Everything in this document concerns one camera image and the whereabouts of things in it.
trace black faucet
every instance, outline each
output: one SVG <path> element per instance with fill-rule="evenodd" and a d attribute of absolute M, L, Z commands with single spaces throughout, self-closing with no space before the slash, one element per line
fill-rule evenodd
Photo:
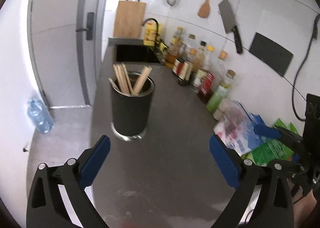
<path fill-rule="evenodd" d="M 158 35 L 159 35 L 159 33 L 158 33 L 158 30 L 159 30 L 159 22 L 156 20 L 156 19 L 154 19 L 154 18 L 148 18 L 148 19 L 146 19 L 143 23 L 142 23 L 142 26 L 144 26 L 146 23 L 147 23 L 147 21 L 154 21 L 154 22 L 156 22 L 156 24 L 157 24 L 157 29 L 156 29 L 156 40 L 155 40 L 155 49 L 156 48 L 158 48 L 158 43 L 157 43 L 157 37 L 158 37 Z"/>

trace knife handle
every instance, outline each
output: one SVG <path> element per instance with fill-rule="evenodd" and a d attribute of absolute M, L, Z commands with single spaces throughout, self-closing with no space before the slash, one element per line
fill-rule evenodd
<path fill-rule="evenodd" d="M 233 27 L 232 31 L 233 31 L 233 34 L 235 35 L 237 53 L 242 54 L 243 53 L 242 41 L 241 41 L 241 37 L 240 37 L 240 33 L 237 25 Z"/>

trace cleaver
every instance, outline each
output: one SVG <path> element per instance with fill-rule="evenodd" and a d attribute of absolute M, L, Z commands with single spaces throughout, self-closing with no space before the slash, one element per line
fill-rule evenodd
<path fill-rule="evenodd" d="M 222 17 L 224 29 L 226 33 L 233 32 L 235 36 L 236 49 L 238 54 L 243 53 L 243 47 L 238 27 L 236 25 L 236 18 L 233 14 L 231 5 L 228 0 L 223 0 L 219 4 L 220 15 Z"/>

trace yellow package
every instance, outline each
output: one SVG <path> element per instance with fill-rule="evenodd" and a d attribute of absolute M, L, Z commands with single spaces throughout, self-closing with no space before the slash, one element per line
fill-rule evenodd
<path fill-rule="evenodd" d="M 144 34 L 144 45 L 148 46 L 154 46 L 155 45 L 155 39 L 156 39 L 156 29 L 157 24 L 155 21 L 149 21 L 146 25 L 146 30 Z M 160 36 L 162 32 L 162 24 L 159 23 L 159 29 L 158 29 L 158 36 L 157 36 L 157 43 L 160 43 Z"/>

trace wooden chopsticks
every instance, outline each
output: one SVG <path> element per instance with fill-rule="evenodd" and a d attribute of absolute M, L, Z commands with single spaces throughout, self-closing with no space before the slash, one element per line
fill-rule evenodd
<path fill-rule="evenodd" d="M 138 80 L 136 81 L 133 87 L 133 95 L 138 95 L 146 82 L 152 68 L 151 67 L 144 67 L 141 71 L 141 75 L 139 76 Z"/>
<path fill-rule="evenodd" d="M 116 74 L 116 78 L 118 80 L 118 86 L 120 87 L 120 90 L 118 89 L 117 85 L 114 83 L 114 81 L 109 78 L 110 83 L 112 86 L 120 91 L 123 94 L 128 94 L 132 96 L 137 96 L 141 89 L 143 88 L 143 85 L 145 84 L 152 68 L 151 67 L 144 67 L 141 71 L 141 75 L 137 79 L 134 87 L 131 86 L 131 81 L 127 72 L 127 68 L 124 64 L 122 65 L 113 65 L 113 69 Z"/>

